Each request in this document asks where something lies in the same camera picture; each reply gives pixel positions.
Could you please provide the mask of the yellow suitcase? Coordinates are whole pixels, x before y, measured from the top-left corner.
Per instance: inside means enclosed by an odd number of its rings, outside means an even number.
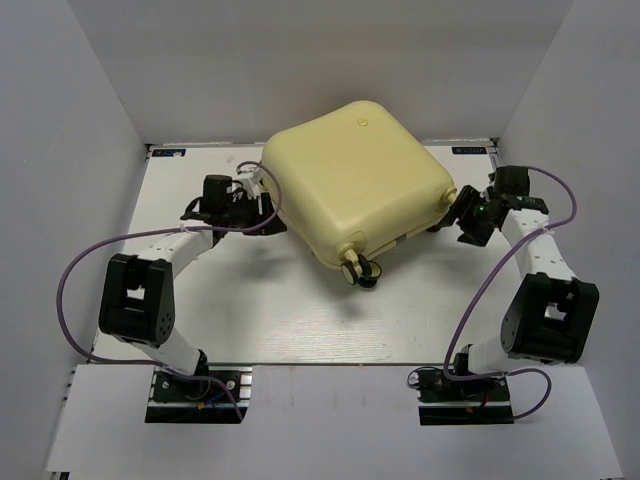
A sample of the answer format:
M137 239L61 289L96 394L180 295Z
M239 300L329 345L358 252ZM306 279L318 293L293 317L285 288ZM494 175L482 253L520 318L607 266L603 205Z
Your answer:
M284 224L363 288L382 274L375 257L438 224L457 197L447 169L368 100L274 134L261 163Z

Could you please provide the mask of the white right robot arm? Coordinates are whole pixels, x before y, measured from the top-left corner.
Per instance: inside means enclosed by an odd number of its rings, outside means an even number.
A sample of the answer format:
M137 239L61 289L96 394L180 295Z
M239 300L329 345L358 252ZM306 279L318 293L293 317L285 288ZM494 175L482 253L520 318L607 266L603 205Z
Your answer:
M555 230L574 221L576 196L567 193L567 218L551 220L545 201L530 194L532 170L530 166L496 168L484 191L464 187L440 223L457 225L458 240L464 244L484 247L494 233L500 233L510 246L466 307L445 353L443 374L466 399L484 391L490 377L523 374L536 365L577 363L595 317L600 299L597 286L578 278L554 237ZM457 352L473 310L509 261L517 264L520 284L498 334Z

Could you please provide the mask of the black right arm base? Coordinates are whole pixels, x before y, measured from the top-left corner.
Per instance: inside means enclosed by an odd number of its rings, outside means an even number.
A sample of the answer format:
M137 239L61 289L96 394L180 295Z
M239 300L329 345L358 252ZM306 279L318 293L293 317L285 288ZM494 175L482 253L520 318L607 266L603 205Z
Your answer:
M514 423L510 391L502 378L452 381L441 369L420 367L407 376L418 393L421 426L483 426Z

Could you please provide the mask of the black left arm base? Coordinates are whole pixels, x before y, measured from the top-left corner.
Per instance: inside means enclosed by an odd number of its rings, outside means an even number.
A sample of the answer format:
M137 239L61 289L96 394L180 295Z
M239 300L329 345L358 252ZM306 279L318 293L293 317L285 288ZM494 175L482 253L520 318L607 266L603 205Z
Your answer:
M247 413L252 386L250 367L210 368L232 394L242 415ZM235 407L224 389L207 382L184 382L164 371L152 377L145 413L147 424L240 424Z

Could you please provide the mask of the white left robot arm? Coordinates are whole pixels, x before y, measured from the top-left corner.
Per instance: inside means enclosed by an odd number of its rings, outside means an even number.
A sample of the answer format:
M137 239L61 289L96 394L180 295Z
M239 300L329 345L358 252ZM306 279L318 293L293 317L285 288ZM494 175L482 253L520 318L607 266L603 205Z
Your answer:
M99 330L134 346L151 362L177 376L177 387L199 399L211 387L206 354L178 331L174 281L228 233L269 236L286 230L278 219L282 190L269 193L248 175L208 175L176 229L137 254L119 253L108 262L98 317Z

